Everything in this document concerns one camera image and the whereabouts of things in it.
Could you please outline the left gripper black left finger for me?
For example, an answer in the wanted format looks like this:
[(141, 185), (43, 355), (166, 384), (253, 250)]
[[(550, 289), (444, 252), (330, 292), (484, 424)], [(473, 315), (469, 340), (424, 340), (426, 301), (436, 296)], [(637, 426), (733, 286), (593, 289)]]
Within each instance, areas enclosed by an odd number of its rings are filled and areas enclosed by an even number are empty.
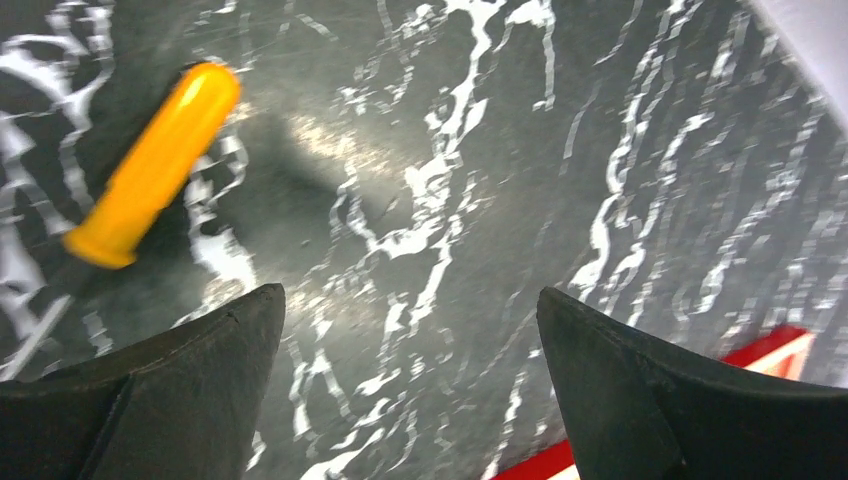
[(242, 477), (285, 299), (265, 284), (124, 349), (3, 383), (2, 477)]

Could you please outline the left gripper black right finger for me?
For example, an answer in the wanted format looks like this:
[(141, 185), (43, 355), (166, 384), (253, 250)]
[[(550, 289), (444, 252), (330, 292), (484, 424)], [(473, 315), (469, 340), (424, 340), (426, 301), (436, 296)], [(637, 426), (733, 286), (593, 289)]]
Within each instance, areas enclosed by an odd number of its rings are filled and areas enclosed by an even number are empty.
[(704, 357), (543, 289), (537, 324), (584, 479), (843, 479), (847, 393)]

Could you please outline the red picture frame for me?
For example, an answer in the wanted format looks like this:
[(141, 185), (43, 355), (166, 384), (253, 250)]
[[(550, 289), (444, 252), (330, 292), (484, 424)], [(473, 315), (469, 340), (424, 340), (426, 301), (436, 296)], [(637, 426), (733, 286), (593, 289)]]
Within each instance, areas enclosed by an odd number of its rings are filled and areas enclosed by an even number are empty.
[[(795, 326), (780, 326), (770, 334), (722, 358), (749, 371), (799, 381), (816, 334)], [(496, 480), (577, 480), (571, 445), (563, 440), (494, 476)]]

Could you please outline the yellow handled screwdriver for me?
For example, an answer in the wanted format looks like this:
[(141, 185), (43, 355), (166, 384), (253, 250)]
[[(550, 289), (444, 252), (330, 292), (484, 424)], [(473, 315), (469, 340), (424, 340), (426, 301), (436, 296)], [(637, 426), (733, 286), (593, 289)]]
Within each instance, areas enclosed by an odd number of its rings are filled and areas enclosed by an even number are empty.
[(58, 296), (2, 364), (3, 381), (19, 375), (92, 276), (136, 261), (142, 239), (209, 149), (240, 94), (236, 74), (224, 65), (203, 62), (187, 69), (81, 224), (38, 247), (38, 259), (56, 269), (50, 282)]

